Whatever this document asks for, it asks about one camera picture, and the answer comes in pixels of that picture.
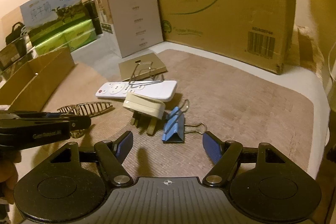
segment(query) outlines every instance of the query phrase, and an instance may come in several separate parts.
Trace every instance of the human hand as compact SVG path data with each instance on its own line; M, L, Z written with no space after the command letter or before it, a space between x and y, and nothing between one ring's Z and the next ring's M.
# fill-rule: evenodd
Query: human hand
M13 189L17 183L18 175L14 163L21 161L19 151L2 152L0 160L0 183L4 198L14 204Z

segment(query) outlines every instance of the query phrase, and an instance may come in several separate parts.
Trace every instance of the remote control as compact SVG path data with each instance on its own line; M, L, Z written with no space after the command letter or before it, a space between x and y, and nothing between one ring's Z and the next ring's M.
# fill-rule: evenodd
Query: remote control
M162 102L169 102L176 91L177 82L167 81L135 81L128 82L110 82L102 85L96 92L98 98L116 98L125 99L128 92L144 95L150 98L158 99Z

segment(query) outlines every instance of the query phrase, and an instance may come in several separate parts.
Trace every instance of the barcode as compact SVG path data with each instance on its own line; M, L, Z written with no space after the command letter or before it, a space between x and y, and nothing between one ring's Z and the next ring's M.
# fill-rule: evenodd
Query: barcode
M250 53L273 58L275 38L255 32L248 32L247 50Z

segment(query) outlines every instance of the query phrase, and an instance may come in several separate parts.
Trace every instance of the brown table mat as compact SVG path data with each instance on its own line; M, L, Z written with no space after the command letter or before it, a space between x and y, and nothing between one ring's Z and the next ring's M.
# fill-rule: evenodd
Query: brown table mat
M166 103L172 109L188 98L186 123L204 122L222 140L236 140L247 147L269 142L304 170L308 167L312 141L314 106L303 95L260 79L232 66L194 54L166 50L158 54L167 66L167 80L177 80L177 92ZM119 80L115 76L110 81ZM92 68L78 64L59 86L45 107L55 111L68 104L96 101L95 92L107 82ZM115 140L125 130L134 134L134 145L123 166L133 176L199 176L211 162L202 146L202 136L187 134L184 144L163 144L163 123L153 137L129 125L132 113L114 100L115 109L92 119L89 134L76 139L89 146L104 139ZM41 162L66 142L45 145L35 163Z

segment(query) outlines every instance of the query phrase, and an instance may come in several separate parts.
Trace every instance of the black bag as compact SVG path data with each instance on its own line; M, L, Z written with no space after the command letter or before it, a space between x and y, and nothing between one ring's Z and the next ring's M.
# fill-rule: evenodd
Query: black bag
M22 22L17 22L12 27L12 32L6 37L6 45L13 42L15 39L19 38L21 36L21 29L25 25Z

